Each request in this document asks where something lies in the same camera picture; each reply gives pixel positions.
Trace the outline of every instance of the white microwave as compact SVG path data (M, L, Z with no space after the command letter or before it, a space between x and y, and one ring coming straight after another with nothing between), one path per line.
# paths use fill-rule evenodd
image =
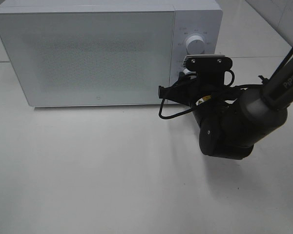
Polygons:
M6 0L0 38L31 106L158 104L221 19L214 0Z

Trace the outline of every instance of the white table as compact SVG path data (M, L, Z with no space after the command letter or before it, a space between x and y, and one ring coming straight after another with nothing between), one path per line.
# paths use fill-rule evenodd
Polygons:
M236 84L259 83L290 47L244 1L220 4L216 51L235 57ZM202 155L192 114L157 113L33 109L0 63L0 234L293 233L293 104L242 161Z

